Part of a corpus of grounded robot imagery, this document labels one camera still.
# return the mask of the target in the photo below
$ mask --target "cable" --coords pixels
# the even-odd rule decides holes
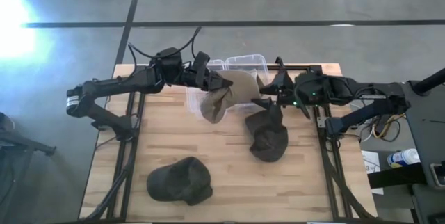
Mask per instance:
[[[132,114],[130,115],[130,117],[131,117],[131,116],[134,116],[134,115],[137,116],[138,114],[137,114],[137,113],[132,113]],[[133,128],[134,128],[134,127],[137,127],[138,124],[139,124],[139,117],[136,117],[136,123],[134,124]],[[117,138],[117,137],[114,136],[114,137],[112,137],[112,138],[110,138],[110,139],[104,141],[103,143],[100,143],[99,145],[96,146],[95,150],[97,150],[100,146],[105,145],[105,144],[109,143],[110,141],[112,141],[112,140],[114,140],[114,139],[116,139],[116,138]]]
[[[398,138],[399,134],[401,133],[401,128],[402,128],[400,122],[397,121],[397,120],[400,119],[400,118],[402,118],[402,117],[404,117],[404,116],[405,116],[405,114],[399,115],[398,117],[397,117],[397,115],[393,115],[393,116],[391,116],[391,117],[388,119],[388,121],[385,123],[385,126],[383,127],[382,132],[381,132],[380,134],[378,134],[378,135],[377,135],[376,132],[375,132],[375,124],[374,124],[374,126],[373,126],[373,135],[374,135],[374,137],[375,137],[375,138],[379,138],[379,139],[382,140],[382,141],[387,141],[387,142],[393,142],[393,141],[395,141],[395,140]],[[396,122],[397,125],[398,125],[397,133],[396,133],[396,135],[395,135],[393,138],[391,138],[391,139],[386,139],[386,138],[384,138],[384,135],[388,132],[388,130],[389,130],[389,128],[390,128],[392,122]]]
[[[358,108],[358,109],[361,109],[361,108],[362,108],[361,106],[356,105],[356,104],[353,104],[353,103],[350,103],[350,105],[351,105],[351,106],[355,106],[355,107]]]
[[[191,38],[191,39],[190,39],[184,46],[182,46],[181,48],[179,48],[177,51],[175,51],[175,52],[173,52],[173,53],[171,53],[171,54],[167,54],[167,55],[165,55],[165,56],[151,56],[151,55],[146,54],[146,53],[144,53],[143,51],[139,50],[139,49],[138,49],[137,47],[135,47],[133,44],[129,43],[129,45],[131,46],[131,48],[133,48],[135,51],[137,51],[139,54],[142,54],[142,55],[145,56],[145,57],[148,57],[148,58],[166,58],[166,57],[173,56],[173,55],[179,53],[180,51],[184,50],[186,47],[188,47],[188,46],[195,40],[196,36],[197,36],[198,33],[201,31],[201,28],[202,28],[201,26],[199,26],[199,27],[196,28],[196,30],[195,30],[195,32],[194,32],[192,38]]]
[[[387,142],[393,142],[393,141],[395,141],[398,138],[398,136],[401,134],[402,127],[401,127],[401,124],[400,124],[399,121],[396,120],[396,123],[398,125],[398,129],[397,129],[396,135],[392,139],[386,139],[386,138],[380,137],[380,140],[387,141]]]
[[[363,92],[363,91],[365,91],[365,90],[375,90],[375,91],[380,92],[382,95],[387,96],[387,95],[385,94],[385,92],[381,91],[380,89],[378,89],[378,88],[374,88],[374,87],[370,86],[370,87],[360,88],[359,90],[357,90],[357,92],[355,92],[353,98],[357,99],[357,98],[360,96],[360,93]]]
[[[125,83],[125,82],[127,82],[128,80],[130,80],[130,78],[132,78],[133,76],[134,76],[134,74],[136,73],[136,69],[138,68],[138,63],[136,62],[136,56],[134,55],[134,52],[133,52],[133,49],[132,49],[132,44],[129,42],[128,44],[127,44],[127,46],[128,46],[128,49],[130,50],[130,53],[131,53],[131,57],[133,58],[133,64],[134,64],[134,67],[133,67],[133,71],[131,71],[131,74],[127,77],[127,78],[125,78],[125,80],[123,80],[121,83]]]
[[[366,137],[364,140],[362,140],[363,142],[364,141],[367,141],[367,140],[369,140],[370,139],[370,137],[373,135],[373,132],[374,132],[374,126],[372,126],[372,130],[371,130],[371,133],[369,133],[369,135],[368,135],[368,137]]]
[[[368,163],[373,164],[374,166],[377,166],[378,168],[380,168],[379,165],[377,165],[377,164],[375,164],[375,163],[373,163],[373,162],[371,162],[371,161],[368,161],[368,160],[365,159],[365,158],[363,158],[363,160],[364,160],[365,162],[368,162]]]
[[[195,30],[195,33],[194,33],[193,35],[195,35],[195,34],[197,35],[197,33],[199,33],[199,31],[196,32],[198,29],[201,30],[201,28],[197,28],[197,29]],[[193,39],[192,39],[192,46],[191,46],[192,56],[193,56],[194,59],[196,59],[195,51],[194,51],[196,35],[195,35],[195,36],[193,37]]]
[[[112,137],[112,138],[110,138],[110,139],[104,141],[103,143],[100,143],[99,145],[96,146],[95,149],[97,150],[100,146],[105,145],[105,144],[109,143],[110,141],[112,141],[112,140],[114,140],[114,139],[116,139],[116,136],[114,136],[114,137]]]
[[[344,136],[354,136],[357,137],[358,139],[360,139],[360,136],[358,136],[357,134],[341,134],[343,137]]]
[[[329,148],[327,148],[327,143],[331,143],[331,145],[332,145],[332,141],[326,141],[326,150],[328,151],[328,152],[332,152],[332,150],[330,150]],[[341,147],[341,142],[340,142],[340,140],[339,139],[336,139],[335,140],[335,144],[337,145],[337,149],[339,150],[340,149],[340,147]]]
[[[13,165],[11,164],[11,160],[9,160],[7,158],[7,156],[5,155],[5,159],[8,160],[8,164],[9,164],[9,171],[11,174],[11,183],[9,184],[8,190],[6,191],[5,195],[2,197],[2,199],[0,200],[0,206],[3,204],[3,202],[6,200],[6,198],[8,197],[9,193],[11,192],[11,189],[13,188],[13,185],[15,183],[15,179],[14,179],[14,169],[13,169]]]

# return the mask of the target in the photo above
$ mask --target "white paper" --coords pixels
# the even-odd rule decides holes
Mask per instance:
[[[366,168],[366,173],[380,172],[380,163],[378,161],[378,153],[362,151],[364,166]],[[371,189],[371,192],[376,194],[383,194],[383,189]]]

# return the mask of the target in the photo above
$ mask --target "black stand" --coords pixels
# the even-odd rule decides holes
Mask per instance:
[[[30,147],[34,150],[42,151],[46,155],[52,155],[56,151],[56,147],[51,147],[37,141],[30,140],[16,133],[0,130],[0,141],[4,141],[13,145],[21,145]]]

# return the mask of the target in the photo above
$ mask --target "bright light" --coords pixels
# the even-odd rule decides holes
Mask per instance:
[[[24,29],[29,13],[23,0],[0,0],[0,61],[17,59],[34,50],[34,29]]]

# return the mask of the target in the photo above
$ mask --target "metal bracket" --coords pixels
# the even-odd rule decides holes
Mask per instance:
[[[317,125],[320,128],[326,128],[326,121],[327,117],[321,116],[321,117],[317,117]]]

